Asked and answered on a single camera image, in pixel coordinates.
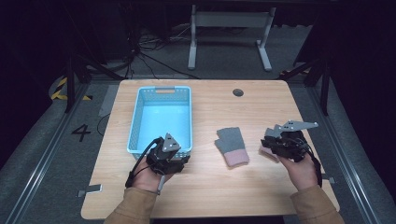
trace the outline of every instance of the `table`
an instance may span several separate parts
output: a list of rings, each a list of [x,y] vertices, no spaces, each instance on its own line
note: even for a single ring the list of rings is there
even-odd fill
[[[266,128],[288,119],[302,120],[286,82],[281,80],[125,80],[113,105],[90,185],[103,191],[87,194],[81,215],[106,218],[122,201],[124,183],[135,159],[126,151],[134,101],[141,86],[191,87],[191,158],[157,198],[152,217],[243,217],[295,214],[296,191],[286,169],[259,152]],[[244,95],[233,95],[240,89]],[[248,165],[228,168],[214,145],[216,130],[239,127],[250,157]],[[315,150],[306,130],[304,136]],[[323,189],[339,210],[327,180]]]

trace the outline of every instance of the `white desk stand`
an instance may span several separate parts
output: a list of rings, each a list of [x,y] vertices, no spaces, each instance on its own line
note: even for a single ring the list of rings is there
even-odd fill
[[[265,71],[272,70],[265,42],[270,33],[271,24],[275,16],[276,9],[271,8],[269,12],[208,12],[196,11],[196,6],[192,6],[191,12],[191,46],[188,68],[195,69],[195,58],[197,54],[196,27],[254,27],[263,28],[261,40],[257,40],[257,48],[262,57],[262,64]]]

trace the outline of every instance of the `yellow and black tape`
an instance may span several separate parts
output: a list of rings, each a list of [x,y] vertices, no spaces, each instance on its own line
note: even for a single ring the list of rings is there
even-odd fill
[[[64,76],[61,81],[59,82],[58,86],[56,87],[54,93],[51,95],[52,100],[67,100],[67,95],[61,95],[62,88],[64,84],[67,82],[67,76]],[[92,100],[93,96],[85,95],[82,100]]]

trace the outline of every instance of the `hand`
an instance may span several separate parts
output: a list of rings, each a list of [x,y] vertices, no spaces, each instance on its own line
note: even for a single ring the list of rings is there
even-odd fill
[[[291,183],[298,191],[318,184],[315,165],[308,153],[305,153],[304,159],[299,162],[290,161],[284,157],[279,157],[279,160],[288,170]]]
[[[134,177],[134,183],[132,184],[132,187],[157,193],[157,189],[158,189],[158,185],[160,184],[161,176],[152,172],[148,166],[149,165],[146,163],[146,157],[145,157],[139,163],[139,165],[136,168],[136,171],[134,172],[135,177]],[[166,175],[165,182],[168,181],[172,176],[173,175]]]

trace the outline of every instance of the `hand-mounted device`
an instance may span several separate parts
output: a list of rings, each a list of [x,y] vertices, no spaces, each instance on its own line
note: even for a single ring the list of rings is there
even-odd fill
[[[174,156],[180,149],[180,145],[170,133],[167,133],[165,138],[159,137],[152,140],[137,160],[134,169],[129,173],[125,187],[130,188],[132,186],[134,177],[140,172],[138,171],[135,174],[136,168],[147,154],[146,163],[148,167],[146,168],[150,168],[155,174],[163,176],[158,188],[158,193],[160,193],[163,187],[164,176],[181,172],[184,164],[189,161],[190,156],[174,159]]]
[[[271,151],[284,158],[292,159],[299,162],[304,159],[305,153],[311,156],[312,162],[315,164],[318,184],[322,186],[322,175],[320,171],[320,162],[314,156],[311,146],[309,146],[304,138],[303,129],[316,128],[318,124],[289,120],[284,125],[275,125],[274,129],[265,131],[262,146],[271,148]]]

